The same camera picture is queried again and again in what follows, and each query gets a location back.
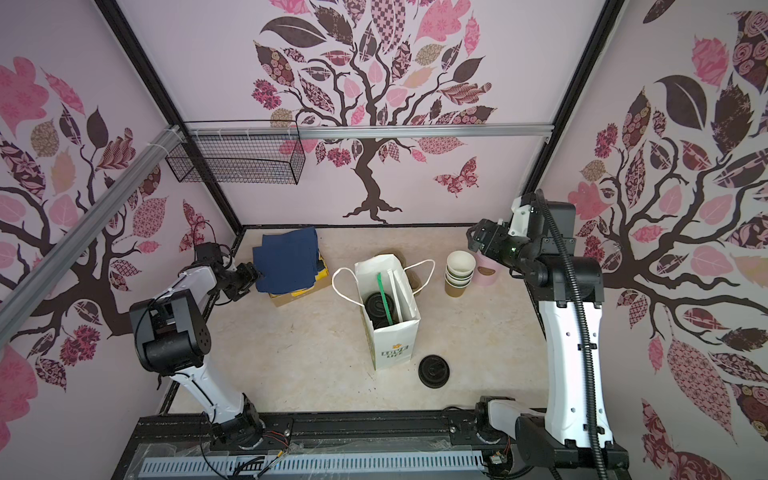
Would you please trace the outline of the green straw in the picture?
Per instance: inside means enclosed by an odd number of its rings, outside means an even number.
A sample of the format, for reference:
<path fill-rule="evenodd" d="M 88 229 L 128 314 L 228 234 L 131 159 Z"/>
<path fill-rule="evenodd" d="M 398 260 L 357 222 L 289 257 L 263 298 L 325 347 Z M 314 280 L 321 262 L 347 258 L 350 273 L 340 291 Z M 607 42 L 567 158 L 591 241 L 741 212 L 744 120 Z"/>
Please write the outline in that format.
<path fill-rule="evenodd" d="M 382 274 L 381 273 L 377 274 L 377 284 L 378 284 L 378 288 L 379 288 L 379 292 L 380 292 L 381 303 L 382 303 L 383 309 L 384 309 L 384 314 L 385 314 L 385 316 L 387 318 L 388 325 L 391 326 L 391 325 L 394 324 L 394 320 L 393 320 L 393 317 L 392 317 L 391 310 L 389 308 L 389 301 L 387 300 L 388 297 L 387 297 L 386 292 L 384 290 L 383 279 L 382 279 Z"/>

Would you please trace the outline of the white illustrated paper bag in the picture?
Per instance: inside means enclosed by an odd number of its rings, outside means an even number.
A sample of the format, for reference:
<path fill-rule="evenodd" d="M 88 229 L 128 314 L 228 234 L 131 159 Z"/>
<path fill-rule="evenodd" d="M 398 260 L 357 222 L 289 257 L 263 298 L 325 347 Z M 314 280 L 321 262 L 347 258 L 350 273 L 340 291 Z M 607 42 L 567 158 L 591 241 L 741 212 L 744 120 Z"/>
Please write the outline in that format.
<path fill-rule="evenodd" d="M 429 275 L 414 289 L 408 273 L 421 266 L 429 268 Z M 435 268 L 432 259 L 404 266 L 395 255 L 381 254 L 332 274 L 335 293 L 361 310 L 375 370 L 404 364 L 412 358 L 421 322 L 416 295 L 430 283 Z"/>

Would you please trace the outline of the black cup lid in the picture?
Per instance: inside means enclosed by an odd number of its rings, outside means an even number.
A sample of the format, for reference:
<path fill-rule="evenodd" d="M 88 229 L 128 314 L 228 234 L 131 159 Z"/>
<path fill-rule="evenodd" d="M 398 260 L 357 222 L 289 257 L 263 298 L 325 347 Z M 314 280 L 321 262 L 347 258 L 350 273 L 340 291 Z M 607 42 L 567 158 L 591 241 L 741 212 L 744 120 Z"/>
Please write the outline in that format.
<path fill-rule="evenodd" d="M 389 294 L 386 293 L 386 295 L 388 297 L 387 300 L 389 301 L 389 308 L 391 310 L 392 317 L 395 324 L 396 313 L 394 310 L 394 300 Z M 380 292 L 370 295 L 365 300 L 364 309 L 365 309 L 365 313 L 368 315 L 368 318 L 374 330 L 389 327 L 387 323 L 387 318 L 384 314 L 383 305 L 381 303 Z"/>

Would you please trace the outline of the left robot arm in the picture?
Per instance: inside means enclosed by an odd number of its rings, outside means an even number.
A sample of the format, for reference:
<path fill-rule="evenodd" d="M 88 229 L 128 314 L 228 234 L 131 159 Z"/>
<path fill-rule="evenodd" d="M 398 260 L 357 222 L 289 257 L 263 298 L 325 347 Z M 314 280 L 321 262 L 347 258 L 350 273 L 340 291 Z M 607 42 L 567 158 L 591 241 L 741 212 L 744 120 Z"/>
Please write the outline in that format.
<path fill-rule="evenodd" d="M 212 339 L 205 312 L 220 295 L 240 300 L 259 277 L 252 263 L 234 266 L 218 244 L 206 242 L 194 247 L 194 261 L 171 285 L 129 309 L 141 366 L 186 388 L 202 405 L 214 439 L 243 449 L 261 442 L 264 424 L 247 395 L 206 359 Z"/>

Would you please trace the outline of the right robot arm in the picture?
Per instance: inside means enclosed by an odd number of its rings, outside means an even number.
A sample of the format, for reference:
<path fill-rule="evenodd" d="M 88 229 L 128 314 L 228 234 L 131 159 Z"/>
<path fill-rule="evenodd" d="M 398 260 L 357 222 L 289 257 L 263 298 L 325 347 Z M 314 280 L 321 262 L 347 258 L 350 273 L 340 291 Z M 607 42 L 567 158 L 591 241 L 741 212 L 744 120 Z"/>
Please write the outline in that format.
<path fill-rule="evenodd" d="M 524 282 L 546 340 L 548 401 L 539 412 L 486 397 L 484 422 L 516 446 L 526 470 L 592 469 L 600 479 L 627 479 L 629 454 L 609 426 L 600 372 L 603 273 L 596 259 L 575 253 L 576 208 L 537 190 L 511 211 L 508 221 L 469 228 L 468 247 Z"/>

